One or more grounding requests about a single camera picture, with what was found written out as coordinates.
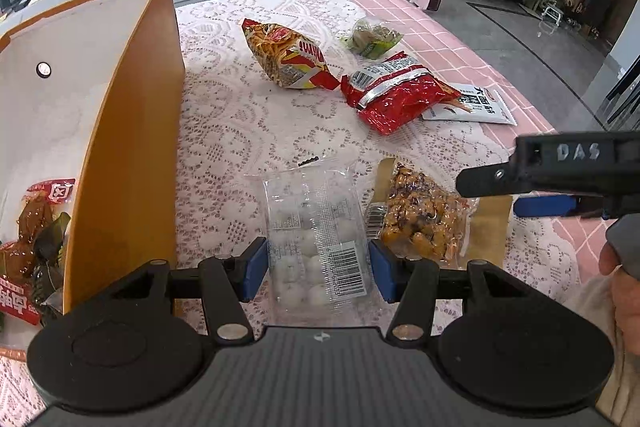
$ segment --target gray ridged panel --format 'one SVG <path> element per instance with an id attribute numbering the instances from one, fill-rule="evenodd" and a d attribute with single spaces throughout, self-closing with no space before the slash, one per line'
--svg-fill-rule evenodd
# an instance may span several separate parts
<path id="1" fill-rule="evenodd" d="M 329 334 L 322 342 L 316 338 Z M 555 419 L 494 413 L 452 391 L 430 359 L 382 341 L 377 329 L 268 328 L 220 351 L 180 396 L 147 411 L 89 417 L 51 407 L 37 427 L 604 427 L 594 410 Z"/>

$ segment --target beige fabric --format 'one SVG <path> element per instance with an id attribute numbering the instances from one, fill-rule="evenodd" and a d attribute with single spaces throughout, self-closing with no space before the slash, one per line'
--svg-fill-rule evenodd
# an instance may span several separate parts
<path id="1" fill-rule="evenodd" d="M 620 427 L 640 427 L 640 358 L 625 352 L 622 332 L 616 327 L 610 277 L 596 277 L 575 288 L 564 305 L 599 327 L 616 352 L 598 410 Z"/>

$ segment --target round black disc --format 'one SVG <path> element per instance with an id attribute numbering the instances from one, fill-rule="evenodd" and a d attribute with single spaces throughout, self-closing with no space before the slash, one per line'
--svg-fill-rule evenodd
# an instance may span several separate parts
<path id="1" fill-rule="evenodd" d="M 200 338 L 187 323 L 126 300 L 65 315 L 27 353 L 46 402 L 87 412 L 149 406 L 182 390 L 201 364 Z"/>
<path id="2" fill-rule="evenodd" d="M 444 369 L 475 397 L 510 410 L 561 410 L 597 398 L 613 349 L 596 326 L 555 303 L 495 299 L 440 336 Z"/>

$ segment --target tablecloth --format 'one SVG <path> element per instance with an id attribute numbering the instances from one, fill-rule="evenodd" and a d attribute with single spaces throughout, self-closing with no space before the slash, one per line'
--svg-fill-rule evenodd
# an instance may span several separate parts
<path id="1" fill-rule="evenodd" d="M 516 134 L 553 129 L 494 68 L 455 36 L 404 0 L 213 0 L 178 8 L 186 66 L 177 178 L 180 267 L 211 255 L 238 255 L 264 234 L 260 175 L 296 166 L 312 156 L 338 156 L 353 165 L 364 208 L 376 165 L 397 156 L 453 188 L 463 168 L 503 162 Z M 406 50 L 444 81 L 494 86 L 518 122 L 496 124 L 414 121 L 383 137 L 360 121 L 339 91 L 281 89 L 268 81 L 249 51 L 244 18 L 277 22 L 315 39 L 336 76 L 363 59 L 338 40 L 365 14 L 393 20 L 404 32 L 394 49 Z M 512 218 L 505 269 L 543 293 L 559 297 L 597 272 L 602 222 Z M 394 306 L 376 296 L 354 325 L 389 323 Z M 259 333 L 270 317 L 268 277 L 244 306 Z M 204 332 L 197 301 L 183 302 L 186 320 Z M 459 301 L 439 302 L 434 333 L 460 315 Z M 24 425 L 43 407 L 25 365 L 0 359 L 0 425 Z"/>

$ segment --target hand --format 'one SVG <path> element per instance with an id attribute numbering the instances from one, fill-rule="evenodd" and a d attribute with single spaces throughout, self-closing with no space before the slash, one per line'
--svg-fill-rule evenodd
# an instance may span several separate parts
<path id="1" fill-rule="evenodd" d="M 618 254 L 608 243 L 602 248 L 599 264 L 603 275 L 609 275 L 620 265 Z M 611 279 L 611 296 L 625 349 L 640 355 L 640 282 L 620 269 Z"/>

